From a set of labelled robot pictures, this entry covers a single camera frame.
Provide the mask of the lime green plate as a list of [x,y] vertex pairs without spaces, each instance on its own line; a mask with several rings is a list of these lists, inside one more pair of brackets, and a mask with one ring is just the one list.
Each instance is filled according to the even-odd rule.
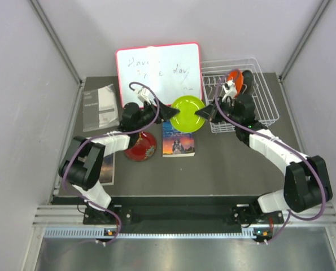
[[192,95],[181,96],[172,103],[179,113],[170,119],[172,126],[183,133],[193,133],[205,123],[205,119],[195,113],[204,108],[204,103]]

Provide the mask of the red floral plate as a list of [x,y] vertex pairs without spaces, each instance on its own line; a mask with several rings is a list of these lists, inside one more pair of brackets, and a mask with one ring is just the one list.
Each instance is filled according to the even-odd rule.
[[140,132],[136,144],[125,150],[125,155],[133,161],[145,161],[152,157],[157,147],[156,138],[149,132]]

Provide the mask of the orange plate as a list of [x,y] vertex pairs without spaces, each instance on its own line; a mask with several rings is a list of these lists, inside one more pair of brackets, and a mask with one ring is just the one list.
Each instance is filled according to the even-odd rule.
[[231,71],[227,76],[227,82],[229,80],[234,81],[235,87],[236,87],[236,90],[237,90],[237,95],[238,95],[241,92],[242,85],[243,85],[242,71],[240,69],[234,69],[233,71]]

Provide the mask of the dark teal plate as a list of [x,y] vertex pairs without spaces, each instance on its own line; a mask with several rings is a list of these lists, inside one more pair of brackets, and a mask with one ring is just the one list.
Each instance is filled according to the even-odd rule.
[[243,85],[241,93],[253,95],[254,93],[254,74],[250,70],[244,70],[243,75]]

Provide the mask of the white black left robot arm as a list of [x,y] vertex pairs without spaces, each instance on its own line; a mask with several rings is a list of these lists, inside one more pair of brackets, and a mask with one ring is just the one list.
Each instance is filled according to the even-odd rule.
[[96,209],[95,216],[103,224],[115,217],[115,210],[109,207],[112,199],[99,181],[104,158],[132,148],[146,126],[168,121],[180,112],[160,100],[155,102],[145,102],[143,108],[133,102],[126,104],[117,131],[91,138],[75,136],[59,166],[63,182],[69,182]]

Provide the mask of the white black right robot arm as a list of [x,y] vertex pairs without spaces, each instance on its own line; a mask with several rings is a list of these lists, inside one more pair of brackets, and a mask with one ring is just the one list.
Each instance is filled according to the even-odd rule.
[[241,142],[262,154],[282,172],[283,189],[259,196],[251,208],[250,215],[255,222],[266,222],[272,212],[290,209],[300,213],[332,199],[325,160],[318,155],[302,154],[275,137],[256,118],[252,96],[240,94],[228,100],[218,97],[196,115],[215,124],[222,121],[233,124]]

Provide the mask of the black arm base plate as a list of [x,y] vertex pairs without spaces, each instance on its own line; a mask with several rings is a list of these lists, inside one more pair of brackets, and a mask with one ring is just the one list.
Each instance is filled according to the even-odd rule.
[[255,196],[115,196],[107,209],[126,225],[146,220],[218,220],[228,225],[283,223],[281,211],[262,213]]

